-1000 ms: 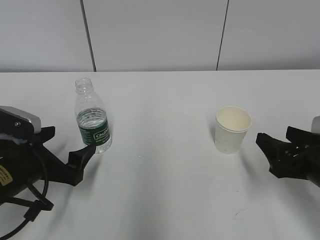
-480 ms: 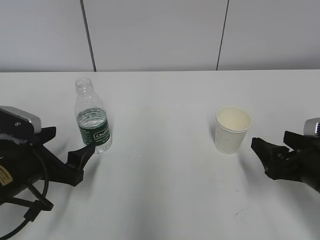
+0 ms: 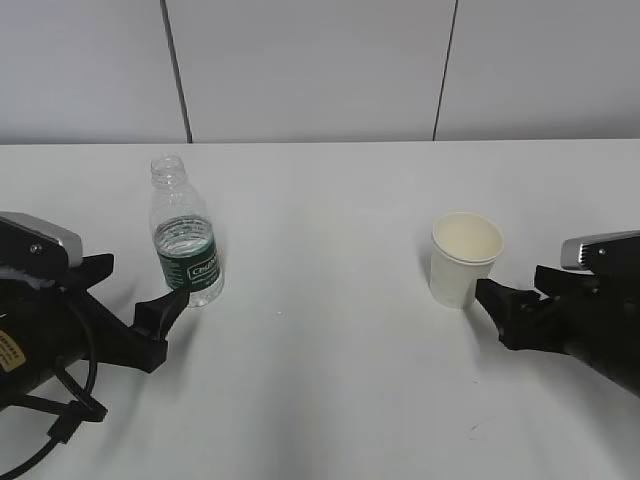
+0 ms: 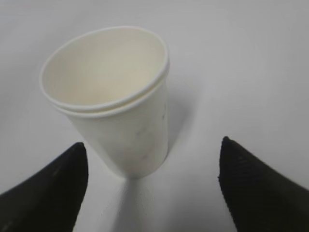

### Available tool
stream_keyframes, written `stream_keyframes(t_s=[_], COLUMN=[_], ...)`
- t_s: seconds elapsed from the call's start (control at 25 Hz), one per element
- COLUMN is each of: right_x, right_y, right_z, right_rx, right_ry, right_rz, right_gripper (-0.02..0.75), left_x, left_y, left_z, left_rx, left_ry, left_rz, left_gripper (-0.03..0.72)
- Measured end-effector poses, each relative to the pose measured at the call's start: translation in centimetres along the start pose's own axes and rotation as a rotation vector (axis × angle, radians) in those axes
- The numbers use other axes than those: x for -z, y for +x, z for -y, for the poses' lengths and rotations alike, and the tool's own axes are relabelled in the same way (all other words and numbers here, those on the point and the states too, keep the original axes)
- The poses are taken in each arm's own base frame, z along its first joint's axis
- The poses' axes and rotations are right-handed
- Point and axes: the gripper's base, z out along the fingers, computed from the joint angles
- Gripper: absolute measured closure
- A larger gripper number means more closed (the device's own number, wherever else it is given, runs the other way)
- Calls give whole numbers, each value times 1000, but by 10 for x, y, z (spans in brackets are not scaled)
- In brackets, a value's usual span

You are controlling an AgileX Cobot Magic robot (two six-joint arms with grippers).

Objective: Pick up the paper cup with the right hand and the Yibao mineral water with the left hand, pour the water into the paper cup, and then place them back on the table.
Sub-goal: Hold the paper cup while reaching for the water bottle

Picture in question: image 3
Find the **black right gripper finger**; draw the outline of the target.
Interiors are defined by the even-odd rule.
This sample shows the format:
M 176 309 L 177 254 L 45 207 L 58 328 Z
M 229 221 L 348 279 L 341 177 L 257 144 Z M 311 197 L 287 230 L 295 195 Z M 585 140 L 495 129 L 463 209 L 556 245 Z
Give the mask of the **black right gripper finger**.
M 476 282 L 475 298 L 488 313 L 503 345 L 549 345 L 542 311 L 550 305 L 533 290 L 518 290 L 491 279 Z
M 538 265 L 534 286 L 550 298 L 574 299 L 598 292 L 598 279 L 594 275 L 577 274 Z

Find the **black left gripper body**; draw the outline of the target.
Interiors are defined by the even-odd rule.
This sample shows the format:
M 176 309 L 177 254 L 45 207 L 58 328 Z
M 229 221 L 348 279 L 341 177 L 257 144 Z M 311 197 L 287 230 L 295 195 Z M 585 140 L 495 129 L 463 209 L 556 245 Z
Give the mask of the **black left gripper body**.
M 59 292 L 59 282 L 1 272 L 1 406 L 100 410 L 93 389 L 100 364 L 155 371 L 167 340 L 123 323 L 89 291 Z

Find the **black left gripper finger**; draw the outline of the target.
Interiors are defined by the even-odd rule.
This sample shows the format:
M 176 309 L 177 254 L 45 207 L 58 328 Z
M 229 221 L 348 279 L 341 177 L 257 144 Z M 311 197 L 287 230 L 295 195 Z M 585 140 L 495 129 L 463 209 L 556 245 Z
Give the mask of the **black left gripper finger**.
M 81 263 L 69 267 L 59 278 L 59 292 L 86 292 L 106 280 L 114 270 L 115 257 L 111 253 L 83 257 Z
M 154 341 L 165 340 L 189 300 L 190 292 L 181 288 L 154 300 L 136 303 L 133 330 Z

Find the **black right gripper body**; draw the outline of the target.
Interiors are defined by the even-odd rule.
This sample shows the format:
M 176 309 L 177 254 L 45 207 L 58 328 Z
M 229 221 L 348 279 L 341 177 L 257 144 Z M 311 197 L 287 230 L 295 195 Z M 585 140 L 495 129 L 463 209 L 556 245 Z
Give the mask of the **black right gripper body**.
M 508 349 L 571 356 L 639 394 L 639 290 L 603 284 L 533 303 L 513 301 L 499 340 Z

